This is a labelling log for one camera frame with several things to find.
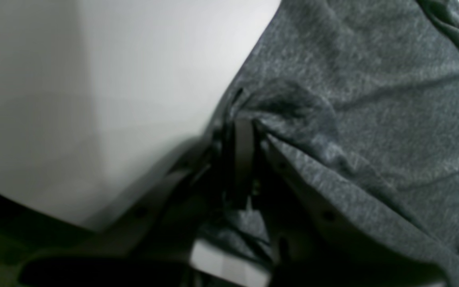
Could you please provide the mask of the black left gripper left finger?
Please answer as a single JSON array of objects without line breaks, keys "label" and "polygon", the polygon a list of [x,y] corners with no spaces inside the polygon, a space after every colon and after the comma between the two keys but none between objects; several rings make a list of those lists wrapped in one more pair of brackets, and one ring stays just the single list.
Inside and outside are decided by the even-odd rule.
[{"label": "black left gripper left finger", "polygon": [[61,254],[30,260],[24,287],[193,287],[199,229],[237,208],[237,121],[220,122],[105,231]]}]

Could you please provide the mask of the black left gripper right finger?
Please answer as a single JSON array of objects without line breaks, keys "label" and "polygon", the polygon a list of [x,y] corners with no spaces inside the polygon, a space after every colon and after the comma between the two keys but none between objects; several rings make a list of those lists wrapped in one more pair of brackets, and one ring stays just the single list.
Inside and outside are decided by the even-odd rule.
[{"label": "black left gripper right finger", "polygon": [[235,122],[235,203],[260,211],[273,253],[270,287],[446,287],[431,263],[406,258],[357,229],[251,120]]}]

